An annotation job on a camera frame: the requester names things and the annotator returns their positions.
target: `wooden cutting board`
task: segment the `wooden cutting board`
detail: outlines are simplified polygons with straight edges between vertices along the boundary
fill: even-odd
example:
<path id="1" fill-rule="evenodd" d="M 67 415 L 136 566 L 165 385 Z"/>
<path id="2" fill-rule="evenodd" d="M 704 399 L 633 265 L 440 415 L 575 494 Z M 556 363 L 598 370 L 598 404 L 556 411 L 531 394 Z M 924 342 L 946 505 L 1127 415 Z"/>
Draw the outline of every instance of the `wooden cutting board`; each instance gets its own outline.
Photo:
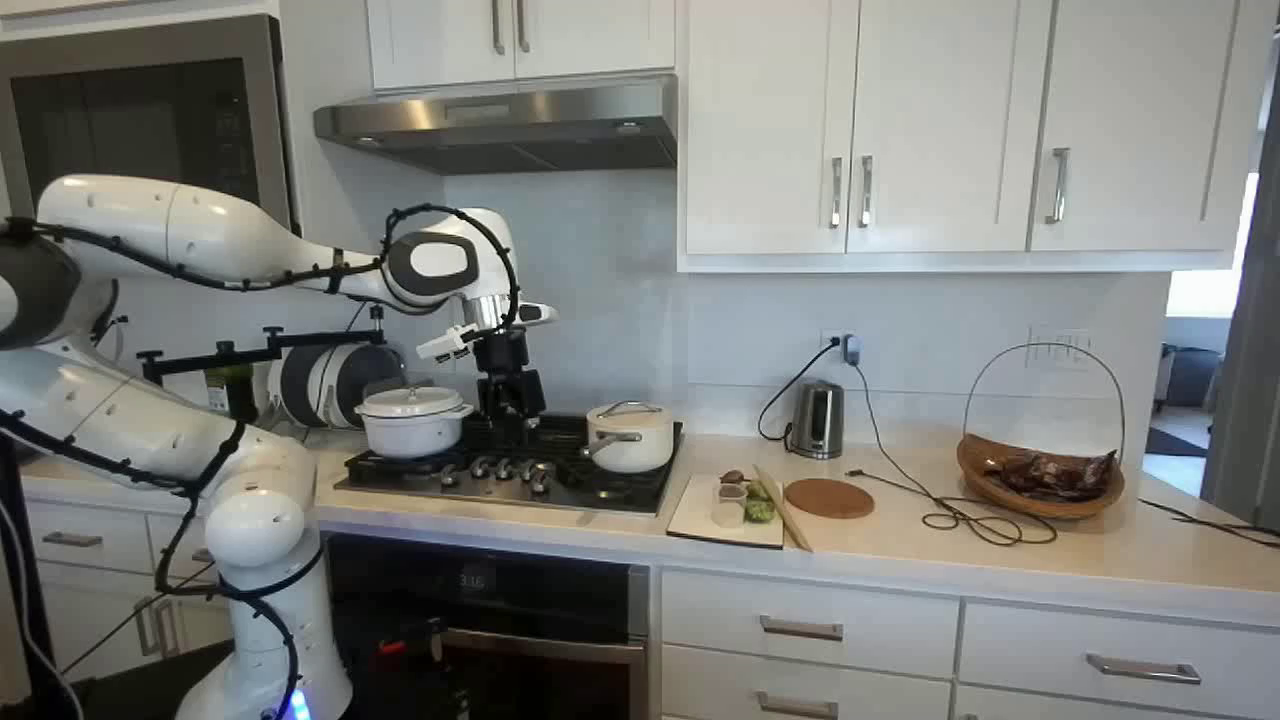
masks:
<path id="1" fill-rule="evenodd" d="M 845 482 L 791 482 L 783 490 L 783 502 L 807 518 L 826 518 L 826 522 L 855 522 L 877 510 L 877 502 Z"/>

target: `gas burner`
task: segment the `gas burner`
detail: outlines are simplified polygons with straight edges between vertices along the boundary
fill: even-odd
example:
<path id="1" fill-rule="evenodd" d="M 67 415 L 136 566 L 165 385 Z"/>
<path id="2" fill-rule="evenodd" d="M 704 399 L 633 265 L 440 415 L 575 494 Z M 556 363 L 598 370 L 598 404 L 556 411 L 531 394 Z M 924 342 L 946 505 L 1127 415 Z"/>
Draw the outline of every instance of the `gas burner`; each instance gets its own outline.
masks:
<path id="1" fill-rule="evenodd" d="M 486 502 L 486 505 L 566 505 L 613 514 L 657 514 L 672 464 L 641 475 L 598 474 L 583 462 L 583 415 L 545 415 L 531 446 L 520 455 L 486 455 L 477 437 L 436 455 L 375 455 L 347 462 L 341 490 L 409 494 L 440 502 Z"/>

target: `kettle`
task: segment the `kettle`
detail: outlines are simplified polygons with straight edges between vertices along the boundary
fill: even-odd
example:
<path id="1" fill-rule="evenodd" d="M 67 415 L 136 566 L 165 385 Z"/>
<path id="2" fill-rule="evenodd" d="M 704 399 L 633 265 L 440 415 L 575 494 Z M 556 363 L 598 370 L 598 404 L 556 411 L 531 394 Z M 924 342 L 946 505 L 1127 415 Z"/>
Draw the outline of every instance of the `kettle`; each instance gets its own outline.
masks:
<path id="1" fill-rule="evenodd" d="M 796 399 L 796 421 L 783 440 L 796 455 L 840 455 L 845 451 L 845 387 L 802 385 Z"/>

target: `humanoid robot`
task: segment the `humanoid robot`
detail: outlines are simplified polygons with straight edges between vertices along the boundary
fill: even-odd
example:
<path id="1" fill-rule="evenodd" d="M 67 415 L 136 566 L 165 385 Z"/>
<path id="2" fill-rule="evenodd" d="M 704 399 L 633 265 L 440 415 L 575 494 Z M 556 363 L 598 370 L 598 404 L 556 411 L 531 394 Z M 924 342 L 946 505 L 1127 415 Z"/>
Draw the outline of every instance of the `humanoid robot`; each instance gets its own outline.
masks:
<path id="1" fill-rule="evenodd" d="M 0 432 L 188 498 L 183 529 L 194 510 L 204 518 L 237 654 L 183 698 L 183 720 L 337 720 L 351 684 L 331 644 L 312 451 L 98 359 L 90 344 L 116 281 L 165 271 L 222 291 L 312 290 L 395 313 L 436 313 L 458 297 L 467 319 L 419 356 L 473 350 L 486 372 L 486 415 L 510 427 L 539 411 L 524 324 L 547 319 L 547 310 L 520 300 L 495 212 L 445 212 L 369 258 L 300 242 L 257 204 L 206 188 L 63 176 L 38 197 L 36 224 L 11 224 L 0 242 Z M 191 591 L 166 579 L 166 555 L 155 587 Z"/>

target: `oven door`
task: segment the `oven door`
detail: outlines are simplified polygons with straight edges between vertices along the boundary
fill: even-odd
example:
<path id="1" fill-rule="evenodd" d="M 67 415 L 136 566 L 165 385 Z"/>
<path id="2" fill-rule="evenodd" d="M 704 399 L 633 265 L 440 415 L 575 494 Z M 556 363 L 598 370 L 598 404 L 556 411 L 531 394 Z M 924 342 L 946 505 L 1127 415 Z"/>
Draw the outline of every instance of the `oven door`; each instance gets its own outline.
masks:
<path id="1" fill-rule="evenodd" d="M 648 573 L 327 539 L 351 716 L 644 720 Z"/>
<path id="2" fill-rule="evenodd" d="M 0 43 L 9 204 L 63 173 L 183 179 L 291 224 L 271 17 Z"/>

